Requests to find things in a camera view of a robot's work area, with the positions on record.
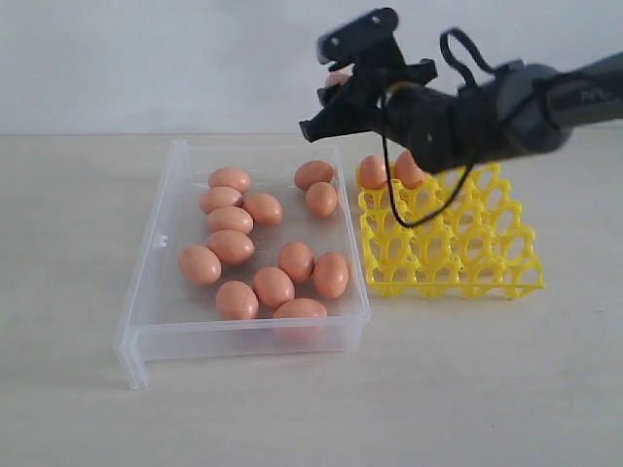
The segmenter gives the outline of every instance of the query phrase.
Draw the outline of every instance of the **transparent plastic tray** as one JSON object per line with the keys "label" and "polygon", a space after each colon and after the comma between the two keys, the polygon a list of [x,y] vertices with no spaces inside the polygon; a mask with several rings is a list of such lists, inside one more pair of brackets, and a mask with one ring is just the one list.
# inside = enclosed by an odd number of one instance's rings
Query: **transparent plastic tray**
{"label": "transparent plastic tray", "polygon": [[[328,219],[312,217],[305,194],[294,186],[294,173],[303,163],[324,160],[336,167],[339,206]],[[255,227],[250,237],[257,254],[246,265],[224,268],[221,280],[207,288],[190,286],[177,268],[182,248],[204,243],[208,231],[199,198],[216,168],[239,166],[251,175],[252,191],[277,197],[283,221],[276,227]],[[267,310],[247,321],[224,321],[214,307],[218,286],[237,279],[250,284],[262,266],[276,266],[283,244],[306,241],[316,257],[339,251],[350,265],[350,282],[337,300],[322,301],[327,318],[272,319]],[[297,296],[318,299],[310,284]],[[131,388],[146,387],[146,362],[231,355],[317,352],[354,349],[370,319],[361,264],[348,207],[340,154],[334,146],[193,147],[171,144],[160,186],[128,287],[114,349]],[[314,339],[288,341],[275,328],[320,329]]]}

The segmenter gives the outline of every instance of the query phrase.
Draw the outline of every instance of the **white background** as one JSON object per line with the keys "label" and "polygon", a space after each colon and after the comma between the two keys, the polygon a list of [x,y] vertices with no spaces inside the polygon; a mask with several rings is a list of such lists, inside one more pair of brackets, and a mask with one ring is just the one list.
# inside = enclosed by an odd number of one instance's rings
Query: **white background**
{"label": "white background", "polygon": [[0,0],[0,133],[298,131],[318,110],[316,37],[382,6],[410,61],[440,59],[453,25],[492,63],[623,49],[612,0]]}

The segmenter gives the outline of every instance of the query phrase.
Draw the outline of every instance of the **table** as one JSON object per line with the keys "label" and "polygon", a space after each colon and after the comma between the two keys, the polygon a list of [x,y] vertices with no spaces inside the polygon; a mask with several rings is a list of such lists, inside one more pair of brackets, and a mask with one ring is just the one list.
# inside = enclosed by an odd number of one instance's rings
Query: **table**
{"label": "table", "polygon": [[622,465],[620,128],[503,167],[544,290],[373,297],[356,352],[153,364],[131,391],[112,336],[173,137],[0,138],[2,465]]}

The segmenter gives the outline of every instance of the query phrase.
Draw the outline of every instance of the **yellow plastic egg crate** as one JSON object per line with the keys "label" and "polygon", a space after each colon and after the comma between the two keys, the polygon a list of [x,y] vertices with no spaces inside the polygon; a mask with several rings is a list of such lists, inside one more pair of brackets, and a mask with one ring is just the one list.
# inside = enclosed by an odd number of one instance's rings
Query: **yellow plastic egg crate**
{"label": "yellow plastic egg crate", "polygon": [[[393,179],[401,217],[415,221],[441,207],[461,171],[429,176],[414,190]],[[396,222],[386,188],[359,185],[368,285],[384,297],[416,289],[427,298],[452,292],[479,298],[498,292],[517,299],[543,288],[542,266],[532,246],[536,233],[522,224],[523,206],[511,199],[511,183],[499,173],[496,163],[475,169],[453,204],[415,229]]]}

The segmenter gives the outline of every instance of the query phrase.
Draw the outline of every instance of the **robotic arm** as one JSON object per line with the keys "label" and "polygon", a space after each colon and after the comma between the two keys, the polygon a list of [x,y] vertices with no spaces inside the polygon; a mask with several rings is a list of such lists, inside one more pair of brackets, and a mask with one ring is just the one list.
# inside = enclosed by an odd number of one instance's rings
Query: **robotic arm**
{"label": "robotic arm", "polygon": [[[432,59],[405,62],[393,37],[397,26],[396,12],[382,8],[318,39],[320,64],[331,63],[329,71],[352,65],[352,76],[318,90],[322,110],[300,122],[309,142],[374,131],[384,139],[387,171],[386,138],[407,148],[431,174],[466,167],[464,181],[477,163],[552,153],[577,126],[623,119],[623,53],[568,73],[521,60],[491,67],[469,37],[453,28],[441,35],[441,52],[465,84],[450,95],[427,86],[437,77]],[[487,83],[476,84],[453,56],[450,37],[491,75]],[[403,227],[434,217],[407,224],[395,209],[394,215]]]}

